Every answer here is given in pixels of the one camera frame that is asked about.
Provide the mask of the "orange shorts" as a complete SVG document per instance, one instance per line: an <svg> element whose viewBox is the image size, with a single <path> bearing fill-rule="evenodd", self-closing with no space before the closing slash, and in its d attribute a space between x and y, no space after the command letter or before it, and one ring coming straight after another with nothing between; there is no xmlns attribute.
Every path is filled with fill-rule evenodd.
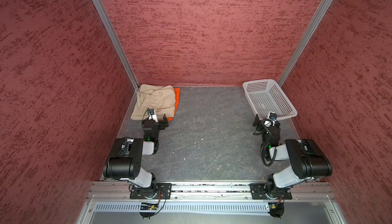
<svg viewBox="0 0 392 224"><path fill-rule="evenodd" d="M174 116L177 112L177 108L179 106L179 100L180 100L180 94L181 94L181 89L180 88L174 88L174 92L175 92L175 111L174 111L174 115L172 117L168 117L167 120L168 121L172 121L174 119Z"/></svg>

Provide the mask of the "beige shorts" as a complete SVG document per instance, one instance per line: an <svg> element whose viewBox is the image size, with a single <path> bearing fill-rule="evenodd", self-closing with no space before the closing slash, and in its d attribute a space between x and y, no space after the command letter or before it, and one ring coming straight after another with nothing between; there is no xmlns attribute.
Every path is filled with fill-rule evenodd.
<svg viewBox="0 0 392 224"><path fill-rule="evenodd" d="M143 120L147 117L147 109L154 110L158 120L175 116L176 94L172 86L153 86L142 84L137 92L137 102L132 120Z"/></svg>

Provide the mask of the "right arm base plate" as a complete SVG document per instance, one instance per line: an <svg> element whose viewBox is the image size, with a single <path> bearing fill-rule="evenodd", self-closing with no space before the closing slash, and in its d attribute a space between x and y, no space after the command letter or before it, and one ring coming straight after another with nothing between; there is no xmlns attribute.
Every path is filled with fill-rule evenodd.
<svg viewBox="0 0 392 224"><path fill-rule="evenodd" d="M250 184L250 193L253 200L291 200L293 199L289 188L282 189L274 185L260 183L260 184Z"/></svg>

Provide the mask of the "white plastic laundry basket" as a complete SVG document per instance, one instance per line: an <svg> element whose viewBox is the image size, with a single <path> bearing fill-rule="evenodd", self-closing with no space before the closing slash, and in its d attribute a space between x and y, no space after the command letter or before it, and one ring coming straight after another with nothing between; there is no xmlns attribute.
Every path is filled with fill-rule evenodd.
<svg viewBox="0 0 392 224"><path fill-rule="evenodd" d="M243 89L253 114L259 118L267 118L271 112L277 114L278 121L298 115L296 108L274 80L244 82Z"/></svg>

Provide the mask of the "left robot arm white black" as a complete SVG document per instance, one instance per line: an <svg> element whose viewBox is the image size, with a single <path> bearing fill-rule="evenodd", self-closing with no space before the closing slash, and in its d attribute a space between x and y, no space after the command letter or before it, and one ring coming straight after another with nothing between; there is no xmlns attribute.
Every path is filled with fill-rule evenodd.
<svg viewBox="0 0 392 224"><path fill-rule="evenodd" d="M162 120L148 115L142 121L143 138L115 139L103 166L106 179L130 183L130 199L169 199L171 183L158 183L154 174L142 168L142 157L155 155L159 149L159 132L168 127L167 117Z"/></svg>

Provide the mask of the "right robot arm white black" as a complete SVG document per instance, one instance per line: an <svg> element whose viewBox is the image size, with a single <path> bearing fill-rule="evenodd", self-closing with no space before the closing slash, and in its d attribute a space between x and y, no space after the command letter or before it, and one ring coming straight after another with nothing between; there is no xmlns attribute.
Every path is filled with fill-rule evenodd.
<svg viewBox="0 0 392 224"><path fill-rule="evenodd" d="M255 136L261 136L260 155L265 167L274 162L288 160L290 166L270 174L265 183L250 184L252 199L282 201L292 199L291 188L319 178L332 175L332 165L312 139L287 139L280 143L280 122L277 114L270 113L261 119L255 115L252 124Z"/></svg>

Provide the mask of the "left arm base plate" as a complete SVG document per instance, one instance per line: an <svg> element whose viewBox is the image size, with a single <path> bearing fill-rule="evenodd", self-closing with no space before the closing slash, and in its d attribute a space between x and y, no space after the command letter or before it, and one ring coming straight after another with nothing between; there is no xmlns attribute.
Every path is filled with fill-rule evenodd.
<svg viewBox="0 0 392 224"><path fill-rule="evenodd" d="M155 183L153 182L150 187L142 188L133 186L130 192L130 199L147 199L159 200L170 199L171 183Z"/></svg>

